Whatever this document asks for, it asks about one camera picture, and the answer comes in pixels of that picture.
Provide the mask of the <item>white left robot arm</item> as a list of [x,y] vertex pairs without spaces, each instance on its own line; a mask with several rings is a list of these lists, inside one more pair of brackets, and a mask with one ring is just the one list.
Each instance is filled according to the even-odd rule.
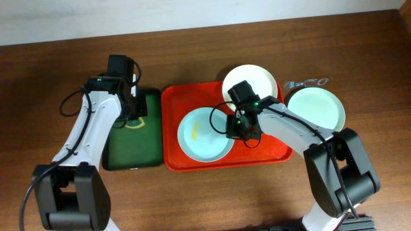
[[35,167],[28,189],[46,230],[118,229],[99,168],[114,123],[138,117],[138,81],[134,74],[109,74],[80,87],[82,107],[69,137],[50,164]]

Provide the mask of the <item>yellow green sponge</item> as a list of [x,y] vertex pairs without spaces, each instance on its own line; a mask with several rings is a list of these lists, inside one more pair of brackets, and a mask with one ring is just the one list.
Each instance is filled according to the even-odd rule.
[[125,128],[128,129],[140,129],[145,125],[144,119],[140,117],[139,119],[134,119],[134,120],[128,120],[125,124]]

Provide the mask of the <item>pale green plate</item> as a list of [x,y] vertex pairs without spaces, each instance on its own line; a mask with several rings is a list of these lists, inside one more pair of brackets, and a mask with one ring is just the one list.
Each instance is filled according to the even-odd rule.
[[330,91],[308,87],[300,89],[289,99],[287,107],[293,113],[323,128],[341,131],[345,125],[345,109]]

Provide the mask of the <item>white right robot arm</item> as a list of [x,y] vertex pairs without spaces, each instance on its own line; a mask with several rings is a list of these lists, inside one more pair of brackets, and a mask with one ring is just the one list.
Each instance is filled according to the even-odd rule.
[[372,217],[359,216],[355,208],[380,190],[380,179],[354,130],[317,126],[273,96],[232,94],[231,101],[236,110],[227,117],[228,138],[248,141],[267,134],[306,164],[314,206],[300,220],[271,230],[375,230]]

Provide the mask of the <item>light blue plate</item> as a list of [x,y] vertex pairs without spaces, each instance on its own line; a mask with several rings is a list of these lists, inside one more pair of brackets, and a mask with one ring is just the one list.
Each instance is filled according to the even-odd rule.
[[177,130],[181,150],[198,162],[216,162],[234,146],[234,139],[216,132],[209,122],[212,108],[202,107],[184,116]]

